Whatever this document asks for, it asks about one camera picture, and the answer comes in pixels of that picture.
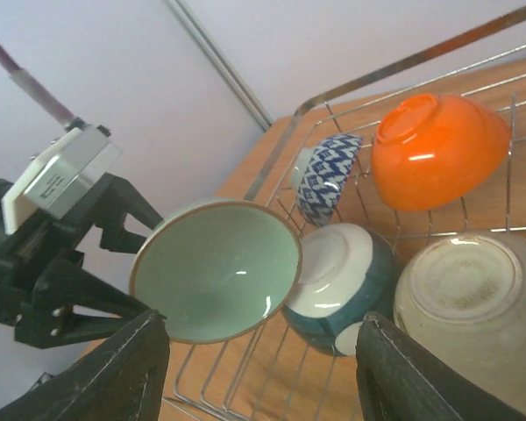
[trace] wooden table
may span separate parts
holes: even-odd
[[[440,82],[434,82],[428,88],[423,88],[423,90],[412,91],[397,98],[366,107],[361,111],[348,113],[338,118],[337,123],[343,130],[349,130],[355,126],[379,120],[381,116],[394,108],[403,98],[414,95],[419,91],[463,93],[476,89],[479,86],[524,73],[526,73],[526,60],[496,68],[482,69],[465,75],[453,76]],[[510,105],[513,91],[516,93],[517,102],[526,100],[526,78],[472,95],[472,99],[498,109]],[[333,105],[332,109],[335,113],[347,111],[369,99],[340,103]],[[516,138],[526,138],[526,104],[519,107],[516,114]],[[271,174],[262,185],[255,199],[257,203],[267,203],[274,192],[274,188],[285,171],[287,171],[290,162],[294,159],[304,142],[306,142],[306,145],[312,145],[320,139],[338,132],[338,128],[332,120],[316,125],[317,121],[325,119],[329,115],[326,109],[321,109],[311,111],[304,117],[276,161]],[[510,118],[510,111],[504,111],[502,116]],[[244,196],[267,156],[271,153],[277,139],[287,127],[288,122],[289,118],[281,118],[271,127],[223,184],[217,192],[217,196],[237,198]],[[359,134],[364,135],[366,142],[370,143],[373,131],[374,126],[360,130]],[[363,171],[367,168],[369,154],[370,148],[363,149],[359,154]],[[338,207],[339,216],[345,222],[371,225],[387,236],[394,234],[394,212],[381,203],[374,190],[372,177],[358,177],[358,172],[359,168],[355,166],[354,180],[359,181],[359,192],[365,198],[366,212],[359,201],[358,191],[354,187],[354,182],[351,182],[348,183],[350,186],[345,190]],[[507,164],[505,162],[489,181],[466,197],[469,229],[486,230],[504,226],[507,202],[506,180]],[[512,226],[526,225],[526,141],[515,144],[510,194],[512,198],[510,205]],[[282,206],[289,209],[293,203],[292,192],[286,189],[281,192],[280,198]],[[282,216],[286,217],[288,215],[277,200],[273,200],[270,206]],[[298,226],[302,225],[302,219],[296,212],[293,212],[291,222]],[[430,222],[432,223],[431,232],[461,231],[464,228],[464,213],[461,203],[458,202],[432,211],[431,220],[429,220],[426,212],[421,214],[401,213],[400,222],[401,230],[404,234],[415,232],[425,234],[430,229]],[[407,260],[425,245],[425,238],[405,239],[398,242],[398,251],[402,258]],[[281,315],[272,318],[267,323],[250,364],[242,377],[242,382],[231,403],[231,408],[249,416],[252,413],[252,408],[257,404],[259,409],[255,419],[280,419],[297,376],[300,361],[305,355],[295,393],[290,396],[287,419],[314,419],[314,413],[320,404],[319,419],[350,419],[354,410],[357,414],[356,419],[361,419],[358,405],[355,405],[355,403],[358,403],[355,381],[356,362],[351,358],[341,358],[336,359],[332,365],[332,359],[329,357],[311,349],[305,353],[306,347],[303,342],[293,332],[286,331],[286,329],[286,324]],[[285,334],[286,338],[279,350],[281,339]],[[221,362],[213,374],[212,381],[208,384],[205,391],[205,397],[216,406],[222,406],[226,390],[231,384],[231,378],[238,367],[239,360],[251,336],[252,334],[250,333],[242,338],[234,339],[226,347]],[[188,350],[189,346],[172,344],[170,367],[165,388],[167,396],[174,395],[174,380]],[[221,344],[196,348],[181,378],[181,393],[199,400],[205,379],[221,350]],[[328,377],[330,378],[329,388],[324,393],[323,386]],[[266,386],[265,393],[261,395],[260,391],[264,385]],[[200,419],[210,418],[206,414],[194,413]],[[190,418],[170,405],[162,404],[160,420],[169,419]]]

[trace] metal wire rack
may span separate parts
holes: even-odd
[[[496,80],[491,69],[486,68],[499,59],[525,52],[526,44],[365,103],[338,103],[341,96],[365,84],[524,20],[526,7],[415,54],[411,61],[398,61],[310,99],[293,116],[246,198],[255,198],[263,181],[273,174],[276,163],[287,156],[287,165],[278,168],[280,173],[274,177],[277,182],[267,205],[283,215],[300,236],[311,232],[314,228],[307,225],[298,213],[294,191],[286,182],[297,155],[292,150],[285,153],[286,146],[294,144],[293,147],[300,151],[334,132],[357,133],[363,136],[365,144],[332,222],[374,227],[390,240],[404,260],[434,238],[458,232],[515,232],[526,236],[526,200],[519,200],[526,198],[526,64],[515,67],[515,74]],[[471,77],[470,72],[474,70],[480,70],[479,76]],[[469,74],[469,77],[466,79],[463,74]],[[431,89],[437,93],[470,97],[507,119],[512,128],[508,156],[489,181],[456,203],[422,213],[391,210],[382,204],[373,186],[370,169],[373,133],[379,118],[400,101],[417,92],[433,91]],[[499,91],[497,96],[494,94],[496,90]],[[323,108],[313,111],[310,121],[304,118],[318,105]],[[174,381],[174,396],[164,398],[165,402],[193,419],[203,419],[204,414],[219,419],[245,420],[353,420],[362,417],[355,379],[356,361],[316,352],[290,331],[281,315],[271,318],[243,338],[213,346],[211,361],[206,361],[206,353],[203,353],[203,360],[199,360],[199,348],[192,346],[184,355]],[[225,362],[228,361],[225,355],[232,351],[234,355],[241,355],[239,360],[233,361],[233,367],[230,362]],[[189,370],[201,369],[206,370],[201,387],[188,385]]]

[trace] tableware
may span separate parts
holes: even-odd
[[[134,261],[130,290],[167,318],[171,340],[219,342],[273,315],[301,261],[297,235],[268,208],[211,198],[154,230]]]
[[[381,199],[399,211],[450,203],[484,182],[508,153],[504,120],[461,96],[421,94],[376,131],[372,171]]]
[[[526,413],[526,239],[462,234],[422,250],[396,324],[453,370]]]
[[[392,319],[400,272],[380,235],[354,224],[327,225],[302,240],[302,272],[282,314],[318,351],[354,355],[368,311]]]
[[[306,221],[315,226],[329,223],[361,146],[359,136],[335,134],[298,154],[290,187]]]

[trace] dish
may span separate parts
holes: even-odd
[[[298,154],[290,187],[306,221],[315,226],[329,223],[361,146],[359,136],[336,134]]]
[[[526,239],[463,234],[407,265],[395,323],[453,370],[526,414]]]
[[[481,104],[461,96],[413,96],[378,126],[374,182],[394,209],[436,208],[484,182],[507,155],[510,139],[504,120]]]
[[[268,208],[211,198],[154,230],[134,261],[130,290],[167,318],[171,340],[219,342],[273,315],[301,262],[297,235]]]
[[[354,355],[365,314],[392,319],[401,265],[378,234],[332,224],[302,240],[302,272],[282,309],[290,327],[322,353]]]

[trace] wall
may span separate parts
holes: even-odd
[[[0,41],[74,112],[113,131],[124,149],[113,172],[162,214],[211,195],[261,135],[159,0],[0,0]],[[0,177],[14,180],[60,134],[0,68]],[[98,251],[97,239],[82,246],[87,268],[125,289],[132,257]],[[0,325],[0,407],[81,349],[39,351]]]
[[[526,4],[526,0],[188,0],[272,117]],[[526,23],[362,89],[441,75],[526,42]]]

